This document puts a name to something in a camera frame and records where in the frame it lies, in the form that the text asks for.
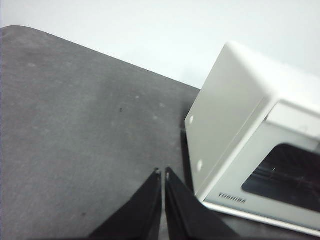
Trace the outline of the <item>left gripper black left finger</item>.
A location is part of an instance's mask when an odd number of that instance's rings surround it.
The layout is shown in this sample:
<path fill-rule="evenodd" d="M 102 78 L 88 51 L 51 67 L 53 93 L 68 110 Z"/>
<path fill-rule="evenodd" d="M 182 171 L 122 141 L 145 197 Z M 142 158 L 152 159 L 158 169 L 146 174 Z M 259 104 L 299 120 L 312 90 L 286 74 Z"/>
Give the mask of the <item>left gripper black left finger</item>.
<path fill-rule="evenodd" d="M 162 216 L 162 173 L 155 168 L 127 203 L 96 228 L 90 240 L 157 240 Z"/>

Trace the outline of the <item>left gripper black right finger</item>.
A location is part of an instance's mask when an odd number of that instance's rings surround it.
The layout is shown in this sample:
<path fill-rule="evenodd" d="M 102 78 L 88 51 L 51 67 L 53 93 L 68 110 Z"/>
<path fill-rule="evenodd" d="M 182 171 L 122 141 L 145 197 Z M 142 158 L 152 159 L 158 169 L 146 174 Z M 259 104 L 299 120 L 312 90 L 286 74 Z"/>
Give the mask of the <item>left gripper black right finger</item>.
<path fill-rule="evenodd" d="M 240 236 L 198 201 L 170 168 L 165 169 L 165 212 L 171 240 L 239 240 Z"/>

